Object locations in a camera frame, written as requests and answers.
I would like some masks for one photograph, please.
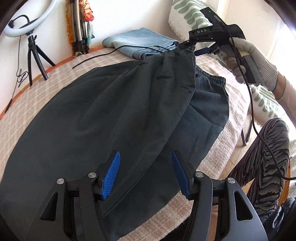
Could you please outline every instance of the blue gripper pad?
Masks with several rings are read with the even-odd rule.
[[[116,152],[109,169],[103,179],[101,198],[105,200],[110,195],[120,165],[120,153]]]
[[[194,55],[195,56],[200,56],[200,55],[209,53],[210,51],[211,51],[211,49],[209,47],[205,47],[203,49],[199,49],[199,50],[194,51]]]
[[[174,170],[174,173],[175,173],[176,178],[178,180],[181,192],[187,199],[189,199],[191,196],[189,179],[186,175],[185,170],[182,167],[182,164],[176,154],[176,151],[173,151],[173,153],[172,153],[172,164],[173,164],[173,170]]]

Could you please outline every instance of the cable wire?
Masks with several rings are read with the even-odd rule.
[[[22,69],[20,69],[20,40],[19,40],[19,46],[18,46],[18,53],[17,53],[17,72],[16,72],[16,77],[17,77],[17,80],[15,82],[15,88],[13,90],[13,93],[12,93],[12,96],[11,96],[11,99],[4,111],[4,113],[6,113],[12,103],[12,100],[13,100],[13,96],[15,94],[15,89],[17,87],[17,83],[18,83],[18,88],[20,87],[20,85],[24,82],[24,80],[29,76],[29,72],[28,71],[25,71],[22,73]]]
[[[75,65],[74,67],[72,67],[72,68],[71,68],[69,71],[67,71],[67,72],[70,72],[72,69],[76,68],[77,66],[81,65],[82,63],[84,63],[84,62],[86,62],[86,61],[88,61],[88,60],[91,60],[91,59],[96,58],[96,57],[99,57],[99,56],[104,56],[104,55],[112,54],[112,53],[114,53],[116,50],[119,50],[119,49],[122,48],[122,47],[133,47],[133,48],[151,49],[151,50],[154,50],[154,51],[156,51],[156,52],[163,53],[163,52],[161,52],[161,51],[159,51],[159,50],[157,50],[157,49],[150,48],[150,47],[132,46],[132,45],[122,45],[122,46],[120,46],[120,47],[114,49],[113,51],[111,51],[111,52],[109,52],[109,53],[99,54],[99,55],[96,55],[96,56],[93,56],[93,57],[87,58],[87,59],[83,60],[82,62],[78,63],[77,65]]]
[[[161,47],[161,46],[159,46],[159,45],[153,45],[153,47],[159,47],[159,48],[162,48],[162,49],[165,49],[165,50],[168,50],[168,51],[170,51],[170,49],[168,49],[168,48],[165,48],[165,47]]]
[[[272,152],[272,150],[270,149],[270,147],[267,145],[267,143],[263,140],[263,138],[259,135],[258,131],[256,130],[256,127],[255,127],[255,122],[254,122],[254,109],[253,109],[253,99],[252,99],[252,93],[251,93],[251,89],[250,89],[250,86],[249,86],[249,83],[247,81],[247,78],[245,76],[245,74],[243,73],[242,71],[242,68],[239,64],[239,59],[237,57],[237,49],[235,47],[235,44],[234,44],[234,40],[233,40],[233,37],[232,35],[230,34],[229,30],[225,27],[225,25],[220,22],[221,26],[225,29],[225,31],[228,33],[230,39],[231,39],[231,42],[232,42],[232,50],[234,52],[234,56],[235,56],[235,60],[236,60],[236,63],[237,63],[237,66],[240,70],[240,72],[242,73],[242,76],[244,78],[244,81],[246,83],[246,86],[248,88],[248,91],[249,91],[249,95],[250,95],[250,100],[251,100],[251,113],[252,113],[252,125],[253,125],[253,128],[254,128],[254,131],[256,133],[256,135],[258,136],[258,138],[262,141],[262,143],[265,145],[265,147],[267,148],[267,150],[270,152],[271,156],[272,156],[272,159],[274,160],[274,164],[278,170],[278,173],[280,174],[281,178],[284,179],[284,180],[288,180],[288,181],[292,181],[292,180],[296,180],[296,177],[285,177],[282,173],[281,173],[281,170],[279,168],[279,165],[277,164],[277,161],[276,161],[276,157],[274,156],[274,153]]]
[[[20,17],[24,17],[24,18],[26,18],[26,20],[27,20],[28,23],[30,22],[30,19],[29,19],[28,16],[25,15],[25,14],[22,14],[22,15],[20,15],[20,16],[17,16],[14,20],[12,20],[12,22],[14,22],[15,20],[17,20],[17,19],[20,18]]]

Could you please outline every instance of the person's leg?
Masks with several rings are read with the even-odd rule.
[[[286,175],[289,162],[287,125],[282,119],[274,118],[263,126],[259,134],[275,155],[281,173]],[[247,197],[264,223],[277,208],[284,180],[271,154],[258,137],[228,177],[233,177],[241,187],[254,179]]]

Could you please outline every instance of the elastic waistband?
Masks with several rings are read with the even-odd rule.
[[[224,77],[211,75],[211,74],[203,71],[197,65],[195,67],[195,70],[196,70],[197,73],[206,76],[211,83],[219,84],[219,85],[223,86],[223,88],[225,89],[226,79]]]
[[[181,51],[185,51],[185,50],[190,50],[190,51],[192,51],[192,53],[194,54],[195,45],[192,45],[192,46],[187,47],[187,48],[182,49],[182,50],[179,49],[178,47],[174,49],[174,51],[176,51],[176,52],[181,52]],[[211,74],[209,74],[209,73],[203,71],[203,70],[202,70],[200,67],[198,67],[197,65],[196,65],[196,67],[195,67],[195,70],[196,70],[197,73],[206,76],[206,77],[209,79],[209,81],[210,81],[211,83],[219,84],[219,85],[221,85],[221,86],[225,89],[226,79],[225,79],[224,77],[211,75]]]

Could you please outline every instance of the person's arm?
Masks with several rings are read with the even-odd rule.
[[[279,72],[276,88],[272,93],[296,127],[296,89]]]
[[[249,52],[253,57],[264,81],[264,86],[273,93],[275,99],[284,108],[296,127],[296,90],[253,43],[240,38],[233,38],[233,40],[236,48]],[[222,59],[226,61],[226,66],[232,71],[236,80],[239,83],[244,83],[235,58],[223,55]]]

